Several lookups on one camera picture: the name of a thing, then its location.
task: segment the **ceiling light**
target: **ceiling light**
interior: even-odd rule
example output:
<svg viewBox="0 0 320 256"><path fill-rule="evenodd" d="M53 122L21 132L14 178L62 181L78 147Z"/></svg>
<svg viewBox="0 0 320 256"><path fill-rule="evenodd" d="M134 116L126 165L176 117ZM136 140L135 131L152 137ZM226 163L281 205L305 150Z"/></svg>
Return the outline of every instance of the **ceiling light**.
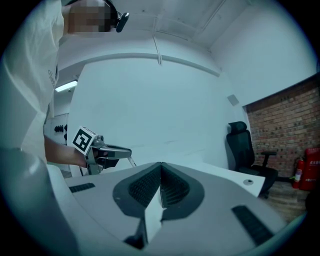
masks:
<svg viewBox="0 0 320 256"><path fill-rule="evenodd" d="M72 81L72 82L68 82L64 85L61 85L59 86L58 88L55 88L55 90L57 92L61 92L61 91L64 91L64 90L67 90L67 89L70 89L72 87L75 87L77 85L78 81Z"/></svg>

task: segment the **brick wall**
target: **brick wall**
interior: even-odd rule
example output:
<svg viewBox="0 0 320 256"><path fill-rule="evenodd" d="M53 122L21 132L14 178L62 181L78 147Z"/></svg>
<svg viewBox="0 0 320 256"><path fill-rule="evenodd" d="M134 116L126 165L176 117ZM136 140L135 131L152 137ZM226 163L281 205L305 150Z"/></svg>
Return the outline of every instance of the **brick wall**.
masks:
<svg viewBox="0 0 320 256"><path fill-rule="evenodd" d="M314 75L247 106L255 164L262 165L262 151L277 151L267 166L291 177L295 159L320 146L319 81Z"/></svg>

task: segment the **chair seat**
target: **chair seat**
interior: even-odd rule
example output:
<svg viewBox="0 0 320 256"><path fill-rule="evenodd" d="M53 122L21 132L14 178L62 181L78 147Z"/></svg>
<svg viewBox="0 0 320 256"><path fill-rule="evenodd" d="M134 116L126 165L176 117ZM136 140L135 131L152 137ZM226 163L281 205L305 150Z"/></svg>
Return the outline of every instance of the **chair seat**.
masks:
<svg viewBox="0 0 320 256"><path fill-rule="evenodd" d="M258 176L265 177L263 186L261 188L261 193L268 191L278 177L278 171L276 169L262 167L260 165L252 165L250 169L258 171Z"/></svg>

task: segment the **fire extinguisher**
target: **fire extinguisher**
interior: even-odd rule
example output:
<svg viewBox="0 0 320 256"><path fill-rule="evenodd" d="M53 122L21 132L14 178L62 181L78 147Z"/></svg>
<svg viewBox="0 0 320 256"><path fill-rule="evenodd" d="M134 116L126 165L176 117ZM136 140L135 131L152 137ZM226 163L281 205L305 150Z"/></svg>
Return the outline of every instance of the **fire extinguisher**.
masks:
<svg viewBox="0 0 320 256"><path fill-rule="evenodd" d="M296 171L295 171L294 181L292 183L292 187L294 189L298 189L299 188L301 175L302 175L302 172L303 172L304 169L305 169L305 161L302 158L300 158L299 161L296 164Z"/></svg>

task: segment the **red fire extinguisher cabinet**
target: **red fire extinguisher cabinet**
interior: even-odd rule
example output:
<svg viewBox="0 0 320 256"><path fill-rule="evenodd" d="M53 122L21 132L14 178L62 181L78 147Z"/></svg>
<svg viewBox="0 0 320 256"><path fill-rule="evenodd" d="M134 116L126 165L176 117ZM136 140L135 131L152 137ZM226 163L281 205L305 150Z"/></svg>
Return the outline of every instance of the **red fire extinguisher cabinet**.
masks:
<svg viewBox="0 0 320 256"><path fill-rule="evenodd" d="M320 147L305 150L305 168L302 172L299 189L313 190L320 179Z"/></svg>

